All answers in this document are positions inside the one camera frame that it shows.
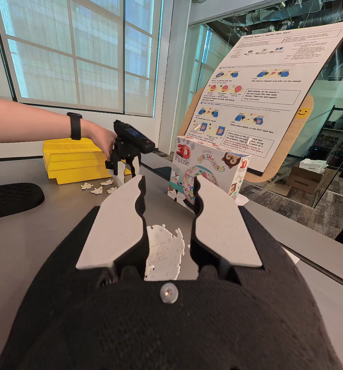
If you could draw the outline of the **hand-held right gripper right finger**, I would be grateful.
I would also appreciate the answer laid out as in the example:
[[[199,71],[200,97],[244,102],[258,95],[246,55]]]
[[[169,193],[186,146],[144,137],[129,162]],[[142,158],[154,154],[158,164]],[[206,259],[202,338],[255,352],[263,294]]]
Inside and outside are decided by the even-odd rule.
[[[219,278],[236,279],[237,266],[262,268],[234,199],[202,175],[194,178],[194,197],[190,255],[199,274],[205,266],[213,266]]]

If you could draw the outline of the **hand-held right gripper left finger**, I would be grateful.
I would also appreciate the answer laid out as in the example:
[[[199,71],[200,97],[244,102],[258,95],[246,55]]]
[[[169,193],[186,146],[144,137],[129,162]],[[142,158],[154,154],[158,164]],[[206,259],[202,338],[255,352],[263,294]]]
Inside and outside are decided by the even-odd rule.
[[[124,267],[134,267],[144,279],[149,256],[149,238],[143,216],[146,179],[137,175],[101,204],[80,257],[77,270],[104,267],[113,278]]]

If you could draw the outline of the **pile of white puzzle pieces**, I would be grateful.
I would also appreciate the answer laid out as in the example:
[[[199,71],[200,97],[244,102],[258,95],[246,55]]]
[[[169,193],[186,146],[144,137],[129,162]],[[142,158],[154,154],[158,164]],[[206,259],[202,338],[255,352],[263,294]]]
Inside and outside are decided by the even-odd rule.
[[[93,184],[90,184],[88,182],[83,183],[82,185],[80,185],[80,187],[81,190],[83,191],[88,190],[92,194],[100,195],[104,192],[106,192],[107,194],[113,193],[115,190],[117,190],[117,187],[114,185],[115,185],[114,181],[112,179],[108,179],[104,182],[101,182],[99,187],[97,188],[95,188]]]

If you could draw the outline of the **partly built puzzle ball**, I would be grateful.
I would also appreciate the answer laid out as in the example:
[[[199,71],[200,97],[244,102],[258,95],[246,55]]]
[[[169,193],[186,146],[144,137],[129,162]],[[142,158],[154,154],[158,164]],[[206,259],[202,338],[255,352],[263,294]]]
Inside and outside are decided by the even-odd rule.
[[[169,232],[165,225],[147,226],[149,256],[146,261],[145,281],[176,280],[184,255],[185,243],[180,229],[176,235]]]

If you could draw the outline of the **person's left forearm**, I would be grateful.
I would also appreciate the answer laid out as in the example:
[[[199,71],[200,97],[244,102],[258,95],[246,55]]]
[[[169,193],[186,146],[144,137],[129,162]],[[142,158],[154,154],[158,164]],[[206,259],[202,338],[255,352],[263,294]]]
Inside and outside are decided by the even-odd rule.
[[[68,116],[0,99],[0,143],[55,140],[70,136]]]

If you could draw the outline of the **colourful puzzle box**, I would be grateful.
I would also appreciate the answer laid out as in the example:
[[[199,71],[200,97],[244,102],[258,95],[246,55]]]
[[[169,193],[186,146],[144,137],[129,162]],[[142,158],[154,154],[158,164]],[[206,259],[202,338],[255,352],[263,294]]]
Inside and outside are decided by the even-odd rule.
[[[169,181],[168,196],[194,212],[194,178],[198,175],[241,203],[239,190],[251,159],[249,154],[235,153],[228,147],[177,136]]]

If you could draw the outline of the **person's left hand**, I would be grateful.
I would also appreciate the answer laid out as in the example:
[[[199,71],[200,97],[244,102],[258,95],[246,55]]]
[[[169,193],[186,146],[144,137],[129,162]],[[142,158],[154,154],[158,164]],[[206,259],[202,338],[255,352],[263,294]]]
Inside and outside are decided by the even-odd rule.
[[[105,154],[106,160],[110,162],[117,134],[85,119],[81,119],[80,124],[81,137],[90,139]]]

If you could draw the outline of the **yellow plastic bin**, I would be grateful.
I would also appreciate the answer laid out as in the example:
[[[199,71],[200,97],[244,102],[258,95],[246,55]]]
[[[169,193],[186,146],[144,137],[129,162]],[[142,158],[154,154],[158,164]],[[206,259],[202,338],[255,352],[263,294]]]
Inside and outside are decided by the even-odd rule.
[[[111,177],[104,153],[89,139],[44,141],[43,160],[48,178],[59,185]]]

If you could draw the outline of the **black wristband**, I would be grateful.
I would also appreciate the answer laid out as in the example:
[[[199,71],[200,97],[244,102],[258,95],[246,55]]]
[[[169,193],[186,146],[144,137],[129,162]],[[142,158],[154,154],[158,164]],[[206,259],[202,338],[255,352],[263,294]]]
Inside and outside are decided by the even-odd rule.
[[[70,138],[75,141],[81,140],[81,119],[82,115],[74,112],[67,112],[70,118],[71,135]]]

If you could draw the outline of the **cardboard box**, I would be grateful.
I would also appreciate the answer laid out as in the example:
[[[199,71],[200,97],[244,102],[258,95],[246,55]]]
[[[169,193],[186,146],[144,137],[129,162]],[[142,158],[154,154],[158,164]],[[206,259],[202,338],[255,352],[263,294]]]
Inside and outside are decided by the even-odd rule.
[[[286,185],[313,195],[318,190],[322,178],[322,173],[293,166]]]

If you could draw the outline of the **large glass window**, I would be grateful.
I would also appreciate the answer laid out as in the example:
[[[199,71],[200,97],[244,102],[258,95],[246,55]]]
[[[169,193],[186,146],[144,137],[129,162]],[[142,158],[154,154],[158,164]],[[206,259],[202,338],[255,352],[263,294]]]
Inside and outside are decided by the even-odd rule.
[[[0,0],[12,100],[152,117],[163,1]]]

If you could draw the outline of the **white flat box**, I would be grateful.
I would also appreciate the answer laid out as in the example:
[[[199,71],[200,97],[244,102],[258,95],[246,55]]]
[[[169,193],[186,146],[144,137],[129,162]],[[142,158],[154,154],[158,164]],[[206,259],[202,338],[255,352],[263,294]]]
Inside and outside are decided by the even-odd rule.
[[[299,168],[320,174],[323,174],[325,172],[325,168],[327,166],[328,166],[327,161],[311,160],[309,158],[305,158],[299,163]]]

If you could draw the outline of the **printed instruction poster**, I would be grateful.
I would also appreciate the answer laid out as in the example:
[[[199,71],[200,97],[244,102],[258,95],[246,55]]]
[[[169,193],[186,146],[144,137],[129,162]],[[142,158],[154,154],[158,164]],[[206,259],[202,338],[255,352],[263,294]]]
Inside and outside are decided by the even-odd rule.
[[[343,41],[343,22],[242,36],[212,73],[187,136],[252,156],[263,173]]]

